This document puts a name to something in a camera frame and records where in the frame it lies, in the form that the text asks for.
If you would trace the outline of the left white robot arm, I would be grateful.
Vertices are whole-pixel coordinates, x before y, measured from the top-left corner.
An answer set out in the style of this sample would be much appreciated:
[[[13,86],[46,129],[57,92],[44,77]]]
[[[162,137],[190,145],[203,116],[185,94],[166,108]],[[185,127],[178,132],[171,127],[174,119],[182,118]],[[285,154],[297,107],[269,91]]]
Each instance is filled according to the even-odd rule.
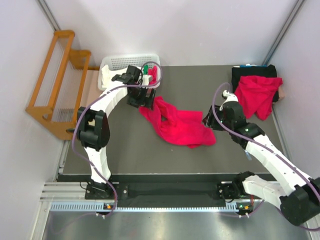
[[[77,111],[75,134],[84,147],[91,168],[87,191],[102,198],[109,198],[114,191],[113,185],[107,182],[111,177],[106,153],[111,135],[108,116],[123,98],[132,107],[153,108],[160,82],[156,76],[148,74],[148,68],[147,63],[141,67],[128,65],[121,70],[110,70],[105,65],[101,69],[102,94],[93,104]]]

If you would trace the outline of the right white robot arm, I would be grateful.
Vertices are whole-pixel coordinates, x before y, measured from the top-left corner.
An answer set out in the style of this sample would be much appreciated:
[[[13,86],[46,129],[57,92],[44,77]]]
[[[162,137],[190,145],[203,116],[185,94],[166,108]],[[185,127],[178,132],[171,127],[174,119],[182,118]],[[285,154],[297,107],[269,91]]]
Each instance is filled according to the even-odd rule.
[[[264,180],[246,171],[231,182],[230,199],[255,196],[276,207],[294,226],[300,226],[320,214],[320,180],[312,178],[291,163],[266,133],[248,122],[235,94],[224,90],[223,103],[213,104],[203,123],[207,128],[229,133],[232,141],[256,158],[276,180]]]

